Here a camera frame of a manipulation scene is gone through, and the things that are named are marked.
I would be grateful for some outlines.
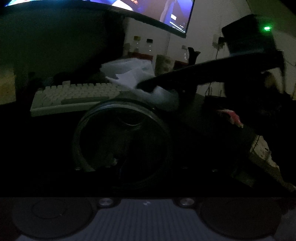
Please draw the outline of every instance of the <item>striped gray surface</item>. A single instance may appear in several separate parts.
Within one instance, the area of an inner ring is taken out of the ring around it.
[[[123,199],[113,208],[101,209],[82,231],[59,241],[230,241],[208,227],[191,209],[170,199]],[[24,235],[17,241],[34,241]],[[272,237],[260,241],[274,241]]]

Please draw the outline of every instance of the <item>white keyboard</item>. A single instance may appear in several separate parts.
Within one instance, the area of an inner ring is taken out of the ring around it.
[[[73,85],[65,81],[62,85],[47,86],[35,93],[31,116],[88,110],[100,101],[115,98],[120,91],[127,90],[111,83]]]

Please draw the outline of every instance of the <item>monitor screen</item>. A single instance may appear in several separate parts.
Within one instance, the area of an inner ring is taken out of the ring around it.
[[[6,6],[38,0],[11,0]],[[139,13],[170,26],[186,36],[194,0],[85,0]]]

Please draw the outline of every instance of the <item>monitor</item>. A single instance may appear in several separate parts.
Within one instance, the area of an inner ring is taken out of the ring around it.
[[[60,6],[108,9],[185,38],[194,0],[11,0],[6,6]]]

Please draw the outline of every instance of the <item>green led indicator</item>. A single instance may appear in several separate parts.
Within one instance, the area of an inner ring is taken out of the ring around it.
[[[269,26],[264,27],[265,31],[270,31],[271,29],[272,29],[272,27],[269,27]]]

